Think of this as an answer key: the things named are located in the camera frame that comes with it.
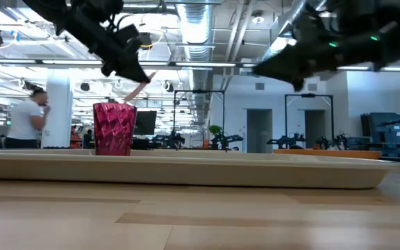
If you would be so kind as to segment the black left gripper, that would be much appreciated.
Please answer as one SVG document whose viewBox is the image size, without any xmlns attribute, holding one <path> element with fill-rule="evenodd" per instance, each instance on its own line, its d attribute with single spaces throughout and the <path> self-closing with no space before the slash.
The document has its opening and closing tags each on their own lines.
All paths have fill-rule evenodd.
<svg viewBox="0 0 400 250">
<path fill-rule="evenodd" d="M 139 64 L 138 54 L 133 53 L 132 40 L 122 47 L 115 39 L 114 32 L 104 29 L 87 17 L 75 17 L 74 37 L 83 43 L 90 53 L 103 60 L 102 73 L 108 76 L 115 71 L 117 76 L 138 83 L 148 83 L 149 77 Z"/>
</svg>

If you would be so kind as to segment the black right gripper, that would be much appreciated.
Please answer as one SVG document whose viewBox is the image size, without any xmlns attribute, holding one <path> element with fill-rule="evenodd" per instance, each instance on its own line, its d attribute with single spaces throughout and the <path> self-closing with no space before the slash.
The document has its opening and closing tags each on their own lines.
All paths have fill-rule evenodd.
<svg viewBox="0 0 400 250">
<path fill-rule="evenodd" d="M 341 42 L 298 42 L 293 47 L 285 47 L 273 56 L 258 63 L 253 72 L 259 76 L 292 82 L 294 91 L 301 91 L 306 78 L 317 72 L 336 71 L 342 62 Z M 295 63 L 293 75 L 280 66 Z"/>
</svg>

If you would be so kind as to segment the fork with orange handle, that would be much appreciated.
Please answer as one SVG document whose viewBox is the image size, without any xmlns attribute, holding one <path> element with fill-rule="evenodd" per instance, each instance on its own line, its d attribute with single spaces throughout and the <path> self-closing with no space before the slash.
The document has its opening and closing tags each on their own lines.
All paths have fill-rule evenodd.
<svg viewBox="0 0 400 250">
<path fill-rule="evenodd" d="M 128 101 L 133 100 L 137 95 L 139 95 L 139 93 L 150 83 L 150 81 L 152 80 L 152 78 L 156 75 L 158 71 L 155 71 L 153 73 L 151 73 L 148 76 L 149 82 L 148 83 L 140 83 L 135 89 L 134 91 L 132 91 L 131 93 L 129 93 L 126 97 L 124 97 L 124 103 L 127 103 Z"/>
</svg>

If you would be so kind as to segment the red faceted cup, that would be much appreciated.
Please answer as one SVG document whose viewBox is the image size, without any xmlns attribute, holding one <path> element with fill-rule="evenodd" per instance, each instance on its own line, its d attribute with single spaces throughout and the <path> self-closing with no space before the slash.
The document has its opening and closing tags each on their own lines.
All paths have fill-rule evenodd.
<svg viewBox="0 0 400 250">
<path fill-rule="evenodd" d="M 95 153 L 100 156 L 129 156 L 137 108 L 127 103 L 95 103 Z"/>
</svg>

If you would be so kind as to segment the orange round plate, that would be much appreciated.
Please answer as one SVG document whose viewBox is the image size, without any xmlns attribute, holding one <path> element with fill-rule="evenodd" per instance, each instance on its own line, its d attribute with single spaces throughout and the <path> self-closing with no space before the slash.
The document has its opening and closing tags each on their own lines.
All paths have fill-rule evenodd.
<svg viewBox="0 0 400 250">
<path fill-rule="evenodd" d="M 316 149 L 274 149 L 277 154 L 297 154 L 310 156 L 330 156 L 341 158 L 362 158 L 378 160 L 381 157 L 380 151 L 354 151 L 354 150 L 316 150 Z"/>
</svg>

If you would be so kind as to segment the beige plastic tray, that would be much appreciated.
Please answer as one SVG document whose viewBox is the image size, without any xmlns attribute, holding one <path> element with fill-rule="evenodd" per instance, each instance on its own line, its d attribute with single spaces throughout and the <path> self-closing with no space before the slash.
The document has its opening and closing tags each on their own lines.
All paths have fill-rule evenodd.
<svg viewBox="0 0 400 250">
<path fill-rule="evenodd" d="M 375 188 L 400 162 L 294 154 L 0 150 L 0 179 L 274 188 Z"/>
</svg>

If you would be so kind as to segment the black monitor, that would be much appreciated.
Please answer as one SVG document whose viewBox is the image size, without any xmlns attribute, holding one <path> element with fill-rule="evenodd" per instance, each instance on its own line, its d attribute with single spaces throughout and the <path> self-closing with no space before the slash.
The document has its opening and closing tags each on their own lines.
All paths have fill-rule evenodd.
<svg viewBox="0 0 400 250">
<path fill-rule="evenodd" d="M 156 127 L 156 117 L 156 111 L 138 111 L 133 134 L 153 135 Z"/>
</svg>

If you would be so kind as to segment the grey door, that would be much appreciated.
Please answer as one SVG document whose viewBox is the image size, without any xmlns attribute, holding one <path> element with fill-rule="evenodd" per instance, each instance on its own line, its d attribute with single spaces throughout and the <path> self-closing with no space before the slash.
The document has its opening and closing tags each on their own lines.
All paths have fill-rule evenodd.
<svg viewBox="0 0 400 250">
<path fill-rule="evenodd" d="M 316 141 L 325 135 L 325 125 L 324 110 L 305 111 L 305 139 L 307 148 L 313 148 L 316 145 Z"/>
<path fill-rule="evenodd" d="M 272 110 L 247 110 L 247 153 L 272 153 Z"/>
</svg>

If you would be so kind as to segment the long ceiling light bar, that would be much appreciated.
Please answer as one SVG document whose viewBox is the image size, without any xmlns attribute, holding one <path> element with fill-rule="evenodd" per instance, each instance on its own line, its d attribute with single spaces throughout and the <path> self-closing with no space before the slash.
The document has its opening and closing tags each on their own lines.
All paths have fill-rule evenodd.
<svg viewBox="0 0 400 250">
<path fill-rule="evenodd" d="M 338 70 L 341 71 L 357 71 L 357 72 L 372 72 L 372 67 L 366 66 L 344 66 L 338 67 Z M 400 67 L 383 67 L 379 69 L 380 72 L 400 72 Z"/>
<path fill-rule="evenodd" d="M 2 65 L 66 65 L 69 67 L 100 67 L 100 60 L 45 60 L 45 59 L 16 59 L 16 58 L 0 58 Z M 254 63 L 242 62 L 175 62 L 175 61 L 140 61 L 143 67 L 226 67 L 226 68 L 252 68 Z"/>
</svg>

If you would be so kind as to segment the white building column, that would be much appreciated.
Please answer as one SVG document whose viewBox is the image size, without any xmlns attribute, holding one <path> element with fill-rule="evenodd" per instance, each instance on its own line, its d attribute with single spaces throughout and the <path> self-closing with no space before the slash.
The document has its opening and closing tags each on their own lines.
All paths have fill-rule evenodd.
<svg viewBox="0 0 400 250">
<path fill-rule="evenodd" d="M 70 146 L 73 84 L 68 69 L 49 69 L 46 83 L 51 108 L 42 130 L 41 147 Z"/>
</svg>

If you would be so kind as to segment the person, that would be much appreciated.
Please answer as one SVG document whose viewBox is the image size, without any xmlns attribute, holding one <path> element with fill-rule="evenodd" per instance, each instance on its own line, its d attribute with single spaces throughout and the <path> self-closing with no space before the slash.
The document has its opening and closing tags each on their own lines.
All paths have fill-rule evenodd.
<svg viewBox="0 0 400 250">
<path fill-rule="evenodd" d="M 16 105 L 5 140 L 7 149 L 36 149 L 38 133 L 45 127 L 51 110 L 47 92 L 35 88 L 29 99 Z"/>
</svg>

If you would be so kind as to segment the dark equipment panel rack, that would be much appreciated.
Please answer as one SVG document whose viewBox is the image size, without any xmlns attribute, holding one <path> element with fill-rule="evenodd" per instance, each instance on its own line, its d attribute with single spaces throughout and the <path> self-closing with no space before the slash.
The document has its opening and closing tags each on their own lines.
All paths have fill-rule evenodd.
<svg viewBox="0 0 400 250">
<path fill-rule="evenodd" d="M 400 158 L 400 113 L 371 112 L 360 116 L 362 135 L 370 138 L 368 148 L 382 156 Z"/>
</svg>

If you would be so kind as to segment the black station frame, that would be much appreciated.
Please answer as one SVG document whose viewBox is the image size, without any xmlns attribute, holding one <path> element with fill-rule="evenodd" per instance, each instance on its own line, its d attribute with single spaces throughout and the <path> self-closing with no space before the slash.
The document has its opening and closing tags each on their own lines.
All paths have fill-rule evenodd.
<svg viewBox="0 0 400 250">
<path fill-rule="evenodd" d="M 224 90 L 202 90 L 202 89 L 196 89 L 196 90 L 175 90 L 174 91 L 174 96 L 173 96 L 173 125 L 172 125 L 172 132 L 175 133 L 176 130 L 176 106 L 179 103 L 179 99 L 176 97 L 176 95 L 182 92 L 183 96 L 181 97 L 181 99 L 183 99 L 183 97 L 185 96 L 186 93 L 192 93 L 193 95 L 196 94 L 212 94 L 212 93 L 220 93 L 222 95 L 222 131 L 219 134 L 219 138 L 217 140 L 217 142 L 213 142 L 213 147 L 215 149 L 218 149 L 218 143 L 221 142 L 222 143 L 222 150 L 228 151 L 227 149 L 227 140 L 224 136 L 224 129 L 225 129 L 225 91 Z"/>
<path fill-rule="evenodd" d="M 328 94 L 286 94 L 284 96 L 285 110 L 285 133 L 284 135 L 293 135 L 294 133 L 303 134 L 305 137 L 305 111 L 306 110 L 324 110 L 325 111 L 325 137 L 329 140 L 335 135 L 334 125 L 334 98 Z M 306 142 L 298 142 L 305 148 Z"/>
</svg>

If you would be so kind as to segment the silver ceiling duct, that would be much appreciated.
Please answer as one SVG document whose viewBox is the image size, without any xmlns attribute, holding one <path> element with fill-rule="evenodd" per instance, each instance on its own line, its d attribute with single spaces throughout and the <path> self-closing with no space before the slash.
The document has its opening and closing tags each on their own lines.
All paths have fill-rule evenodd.
<svg viewBox="0 0 400 250">
<path fill-rule="evenodd" d="M 213 7 L 203 4 L 177 4 L 176 9 L 181 18 L 180 31 L 183 43 L 194 46 L 184 47 L 188 62 L 207 62 L 211 59 L 211 48 L 206 47 L 212 39 Z M 204 90 L 208 84 L 208 72 L 203 69 L 189 71 L 189 83 L 192 90 Z M 204 108 L 204 95 L 193 94 L 192 100 L 196 122 L 204 124 L 207 118 Z"/>
</svg>

